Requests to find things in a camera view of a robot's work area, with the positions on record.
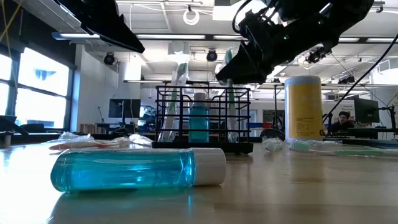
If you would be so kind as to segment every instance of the blue liquid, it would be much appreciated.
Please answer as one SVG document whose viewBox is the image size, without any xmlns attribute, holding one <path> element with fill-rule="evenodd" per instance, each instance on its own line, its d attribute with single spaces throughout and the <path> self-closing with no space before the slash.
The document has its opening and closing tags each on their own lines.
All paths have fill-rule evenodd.
<svg viewBox="0 0 398 224">
<path fill-rule="evenodd" d="M 190 187 L 195 181 L 191 149 L 65 151 L 51 171 L 55 189 Z"/>
<path fill-rule="evenodd" d="M 204 103 L 195 103 L 189 109 L 190 115 L 209 115 L 209 108 Z M 209 130 L 209 117 L 194 118 L 189 117 L 189 129 Z M 209 142 L 208 131 L 190 131 L 189 142 Z"/>
</svg>

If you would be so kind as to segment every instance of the security camera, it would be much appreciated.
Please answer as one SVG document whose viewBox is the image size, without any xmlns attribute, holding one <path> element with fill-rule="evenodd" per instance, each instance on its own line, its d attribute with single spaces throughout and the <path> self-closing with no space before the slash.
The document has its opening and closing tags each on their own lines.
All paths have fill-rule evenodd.
<svg viewBox="0 0 398 224">
<path fill-rule="evenodd" d="M 106 56 L 104 58 L 104 63 L 105 65 L 114 65 L 116 64 L 118 61 L 115 59 L 114 57 L 114 52 L 108 52 L 106 53 Z"/>
<path fill-rule="evenodd" d="M 206 59 L 208 62 L 215 62 L 217 60 L 216 50 L 209 50 Z"/>
</svg>

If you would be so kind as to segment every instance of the blue mouthwash bottle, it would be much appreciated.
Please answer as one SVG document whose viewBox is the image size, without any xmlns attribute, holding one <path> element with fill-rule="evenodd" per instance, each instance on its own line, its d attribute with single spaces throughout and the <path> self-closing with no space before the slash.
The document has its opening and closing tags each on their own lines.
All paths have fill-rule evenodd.
<svg viewBox="0 0 398 224">
<path fill-rule="evenodd" d="M 206 93 L 195 93 L 195 100 L 205 101 Z M 189 108 L 190 115 L 205 115 L 204 117 L 189 117 L 189 129 L 209 130 L 209 108 L 205 103 L 194 103 Z M 209 142 L 209 131 L 190 131 L 189 142 Z"/>
<path fill-rule="evenodd" d="M 50 177 L 61 192 L 191 187 L 221 184 L 225 167 L 221 149 L 73 149 L 59 155 Z"/>
</svg>

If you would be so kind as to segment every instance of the monitor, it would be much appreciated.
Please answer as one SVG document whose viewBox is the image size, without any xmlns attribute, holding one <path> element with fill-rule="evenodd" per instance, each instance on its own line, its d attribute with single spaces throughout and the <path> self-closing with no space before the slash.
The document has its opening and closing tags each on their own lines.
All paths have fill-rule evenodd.
<svg viewBox="0 0 398 224">
<path fill-rule="evenodd" d="M 109 101 L 110 118 L 139 118 L 141 100 L 111 99 Z"/>
<path fill-rule="evenodd" d="M 379 123 L 379 103 L 374 100 L 354 99 L 355 121 Z"/>
</svg>

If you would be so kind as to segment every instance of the yellow label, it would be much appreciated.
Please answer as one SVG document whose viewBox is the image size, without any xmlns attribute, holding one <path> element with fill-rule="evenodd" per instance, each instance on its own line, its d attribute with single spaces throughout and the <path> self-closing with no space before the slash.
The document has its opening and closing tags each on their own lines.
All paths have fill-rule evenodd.
<svg viewBox="0 0 398 224">
<path fill-rule="evenodd" d="M 319 84 L 289 86 L 289 136 L 321 139 L 322 99 Z"/>
</svg>

